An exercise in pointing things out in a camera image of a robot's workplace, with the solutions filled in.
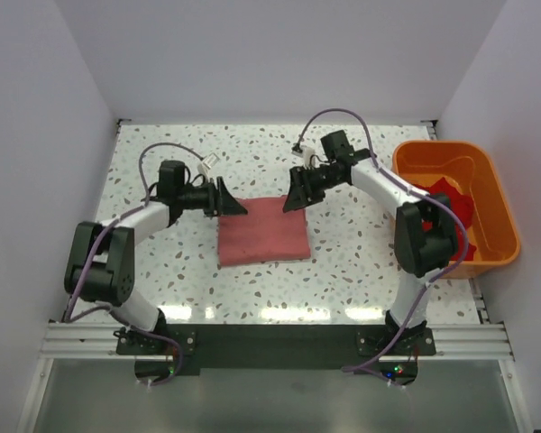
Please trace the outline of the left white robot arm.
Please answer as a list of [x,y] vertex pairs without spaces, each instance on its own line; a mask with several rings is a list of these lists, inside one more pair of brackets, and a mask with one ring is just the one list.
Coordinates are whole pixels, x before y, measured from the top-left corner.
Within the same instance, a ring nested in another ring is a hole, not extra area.
[[94,311],[105,309],[130,328],[161,332],[164,314],[135,288],[136,245],[173,226],[187,210],[201,210],[206,217],[248,213],[221,177],[195,186],[187,179],[187,172],[182,161],[163,161],[155,193],[140,206],[106,222],[77,225],[64,276],[69,295],[64,322],[84,316],[73,314],[82,299],[95,303]]

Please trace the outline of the pink t shirt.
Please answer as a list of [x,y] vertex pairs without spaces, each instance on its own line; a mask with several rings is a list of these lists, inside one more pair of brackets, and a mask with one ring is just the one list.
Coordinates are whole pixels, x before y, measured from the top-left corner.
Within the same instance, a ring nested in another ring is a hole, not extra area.
[[311,257],[305,210],[284,212],[285,197],[245,198],[247,213],[218,219],[217,253],[222,267]]

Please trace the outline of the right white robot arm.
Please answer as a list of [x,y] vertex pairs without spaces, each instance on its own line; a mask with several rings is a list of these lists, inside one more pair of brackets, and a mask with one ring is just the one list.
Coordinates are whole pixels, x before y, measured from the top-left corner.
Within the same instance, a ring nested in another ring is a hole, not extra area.
[[397,296],[385,316],[390,336],[416,335],[426,326],[427,284],[446,269],[459,242],[449,197],[432,195],[390,172],[370,147],[354,149],[343,130],[321,138],[326,157],[301,143],[292,152],[304,163],[289,170],[285,213],[322,202],[344,183],[366,193],[394,216],[393,253],[400,267]]

